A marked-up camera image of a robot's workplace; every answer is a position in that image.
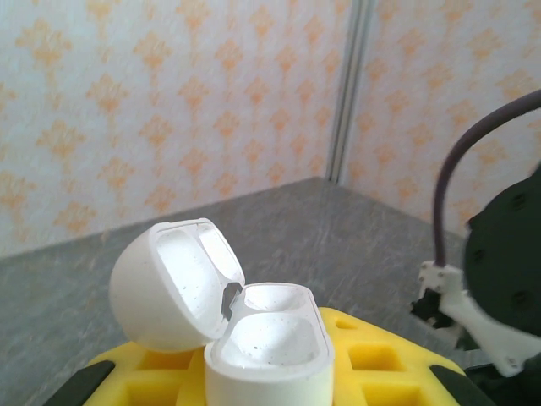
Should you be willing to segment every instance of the wall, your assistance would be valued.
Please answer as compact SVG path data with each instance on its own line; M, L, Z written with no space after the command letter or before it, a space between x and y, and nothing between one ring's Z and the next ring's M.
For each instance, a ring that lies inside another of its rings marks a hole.
M379 0L369 27L342 184L430 219L435 177L476 120L541 86L539 0ZM498 129L451 182L446 226L541 159L541 113Z
M3 0L0 255L325 172L349 0Z

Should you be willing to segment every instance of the gray table surface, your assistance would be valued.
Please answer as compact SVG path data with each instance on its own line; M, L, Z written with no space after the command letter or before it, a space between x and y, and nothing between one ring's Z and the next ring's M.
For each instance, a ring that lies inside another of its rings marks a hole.
M333 307L455 360L408 314L431 228L322 179L309 179L0 261L0 404L41 405L77 369L126 341L107 284L123 249L159 221L207 217L224 233L247 283L308 286ZM462 241L448 235L450 262Z

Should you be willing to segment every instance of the yellow foam holder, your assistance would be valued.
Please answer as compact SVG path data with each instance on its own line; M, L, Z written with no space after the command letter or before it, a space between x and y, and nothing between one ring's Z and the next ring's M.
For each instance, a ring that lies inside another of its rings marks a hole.
M431 365L453 362L369 323L320 309L336 352L333 406L459 406ZM85 406L205 406L203 349L159 354L127 343L90 362L115 368Z

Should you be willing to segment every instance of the orange floral pattern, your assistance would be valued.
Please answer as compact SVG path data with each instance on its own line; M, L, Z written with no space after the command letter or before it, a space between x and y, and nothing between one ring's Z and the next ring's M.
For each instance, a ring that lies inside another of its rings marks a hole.
M377 2L341 184L431 221L436 176L458 138L541 86L541 2L511 3ZM536 113L479 142L453 177L446 228L463 235L471 216L540 160Z
M0 257L325 175L351 0L12 3Z

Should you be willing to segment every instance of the wallpaper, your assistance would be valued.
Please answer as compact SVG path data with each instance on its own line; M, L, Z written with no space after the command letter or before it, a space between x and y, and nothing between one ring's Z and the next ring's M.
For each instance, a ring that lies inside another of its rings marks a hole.
M0 255L325 173L349 0L3 0Z
M342 184L429 221L454 142L497 107L541 87L539 0L379 0L350 126ZM445 225L464 225L541 161L541 112L463 158Z

